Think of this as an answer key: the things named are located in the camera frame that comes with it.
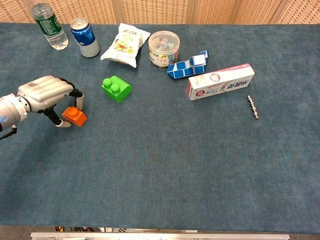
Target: soda can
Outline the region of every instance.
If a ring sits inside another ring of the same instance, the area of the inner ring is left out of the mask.
[[[77,17],[70,23],[71,33],[84,57],[91,58],[100,52],[94,32],[88,20]]]

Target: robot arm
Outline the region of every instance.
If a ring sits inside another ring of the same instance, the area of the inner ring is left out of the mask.
[[[0,140],[17,132],[17,123],[27,118],[28,112],[44,113],[57,127],[71,124],[61,120],[54,111],[55,105],[67,96],[74,97],[74,106],[83,107],[84,94],[64,78],[43,76],[18,88],[17,96],[10,94],[0,98],[0,132],[12,126]]]

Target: white box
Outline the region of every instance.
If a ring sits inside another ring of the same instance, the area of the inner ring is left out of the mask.
[[[245,88],[255,75],[250,64],[189,77],[186,93],[190,100],[202,99],[216,94]]]

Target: chip bag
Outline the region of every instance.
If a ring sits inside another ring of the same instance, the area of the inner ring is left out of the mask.
[[[120,23],[119,33],[115,36],[112,45],[101,55],[100,59],[109,59],[115,62],[137,67],[136,56],[139,49],[150,36],[146,32],[128,24]]]

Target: plastic bottle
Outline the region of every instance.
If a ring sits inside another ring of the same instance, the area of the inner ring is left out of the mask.
[[[36,23],[40,26],[45,38],[56,50],[65,49],[69,40],[63,27],[48,0],[22,0]]]

